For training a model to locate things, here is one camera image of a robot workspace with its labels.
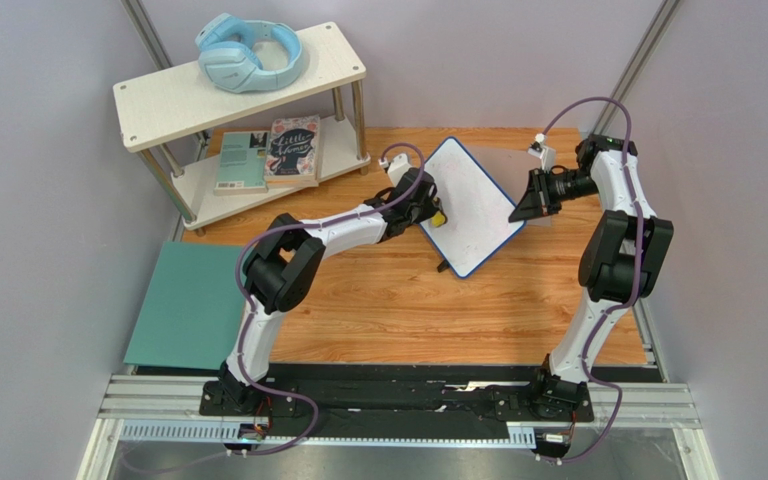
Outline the yellow whiteboard eraser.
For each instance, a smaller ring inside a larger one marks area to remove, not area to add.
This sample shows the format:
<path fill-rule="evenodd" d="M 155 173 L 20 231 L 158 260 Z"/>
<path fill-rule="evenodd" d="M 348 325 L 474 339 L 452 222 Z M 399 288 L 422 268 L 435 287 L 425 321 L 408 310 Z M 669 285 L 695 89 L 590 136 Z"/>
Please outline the yellow whiteboard eraser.
<path fill-rule="evenodd" d="M 444 226 L 448 221 L 447 216 L 442 210 L 438 210 L 430 219 L 429 225 L 431 228 L 440 228 Z"/>

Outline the blue framed whiteboard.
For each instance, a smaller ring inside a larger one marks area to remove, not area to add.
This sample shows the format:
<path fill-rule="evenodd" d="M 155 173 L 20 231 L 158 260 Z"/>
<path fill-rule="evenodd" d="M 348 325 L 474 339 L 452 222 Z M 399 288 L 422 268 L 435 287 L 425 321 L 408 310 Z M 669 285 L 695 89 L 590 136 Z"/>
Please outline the blue framed whiteboard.
<path fill-rule="evenodd" d="M 437 186 L 446 222 L 420 224 L 434 249 L 459 279 L 466 279 L 524 229 L 511 223 L 516 202 L 454 136 L 446 138 L 425 164 Z"/>

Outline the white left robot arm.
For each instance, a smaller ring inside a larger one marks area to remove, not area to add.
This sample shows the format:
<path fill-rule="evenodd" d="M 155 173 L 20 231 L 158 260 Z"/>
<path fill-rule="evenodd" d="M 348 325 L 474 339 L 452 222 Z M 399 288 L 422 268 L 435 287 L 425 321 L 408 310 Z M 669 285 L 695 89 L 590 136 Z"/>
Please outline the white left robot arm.
<path fill-rule="evenodd" d="M 353 210 L 317 220 L 282 214 L 245 247 L 236 275 L 246 305 L 238 339 L 219 370 L 222 401 L 252 411 L 283 319 L 306 298 L 324 260 L 431 219 L 442 210 L 436 193 L 433 176 L 410 167 L 394 186 Z"/>

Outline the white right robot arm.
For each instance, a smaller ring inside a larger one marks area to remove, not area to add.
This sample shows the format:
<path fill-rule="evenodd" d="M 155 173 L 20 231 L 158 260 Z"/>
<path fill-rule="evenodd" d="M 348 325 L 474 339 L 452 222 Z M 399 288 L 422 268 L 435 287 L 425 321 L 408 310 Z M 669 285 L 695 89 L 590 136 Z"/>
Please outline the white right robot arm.
<path fill-rule="evenodd" d="M 596 356 L 617 321 L 653 290 L 674 228 L 649 206 L 631 141 L 589 135 L 576 147 L 574 169 L 530 171 L 511 223 L 555 215 L 563 202 L 596 195 L 602 216 L 578 269 L 582 298 L 561 343 L 536 373 L 530 404 L 543 417 L 579 408 Z"/>

